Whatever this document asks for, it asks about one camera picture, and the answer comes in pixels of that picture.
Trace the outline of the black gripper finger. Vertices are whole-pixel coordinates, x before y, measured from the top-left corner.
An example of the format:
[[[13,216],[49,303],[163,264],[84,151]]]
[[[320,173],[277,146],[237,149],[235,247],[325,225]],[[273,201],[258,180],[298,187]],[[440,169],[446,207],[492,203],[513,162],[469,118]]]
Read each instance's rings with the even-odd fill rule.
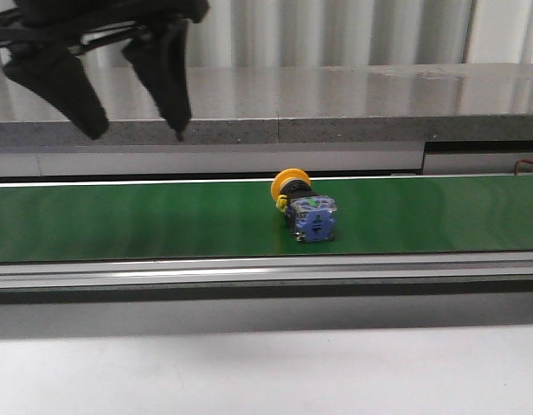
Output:
[[[14,54],[3,72],[10,80],[49,102],[92,140],[107,131],[106,111],[81,61],[67,50]]]
[[[147,27],[122,49],[180,142],[192,117],[185,62],[188,26],[186,20],[175,20]]]

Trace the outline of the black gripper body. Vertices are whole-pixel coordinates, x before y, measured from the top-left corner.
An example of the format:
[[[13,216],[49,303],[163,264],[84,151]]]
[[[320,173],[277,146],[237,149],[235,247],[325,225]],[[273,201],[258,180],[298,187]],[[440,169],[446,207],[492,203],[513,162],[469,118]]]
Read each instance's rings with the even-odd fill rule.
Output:
[[[82,52],[162,31],[180,21],[199,23],[207,1],[15,1],[0,12],[0,48],[63,42]]]

